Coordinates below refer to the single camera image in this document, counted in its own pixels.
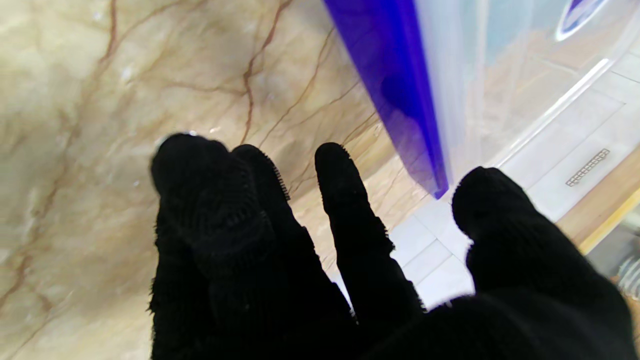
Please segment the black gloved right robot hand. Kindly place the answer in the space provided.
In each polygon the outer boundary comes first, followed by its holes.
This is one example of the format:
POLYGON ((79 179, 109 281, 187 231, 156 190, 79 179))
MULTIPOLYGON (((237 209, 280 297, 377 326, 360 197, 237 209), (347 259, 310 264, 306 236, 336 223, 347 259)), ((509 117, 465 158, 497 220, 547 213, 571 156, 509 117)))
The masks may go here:
POLYGON ((265 153, 162 142, 153 360, 638 359, 620 291, 499 169, 474 168, 452 198, 474 294, 426 310, 349 153, 324 143, 315 168, 348 300, 265 153))

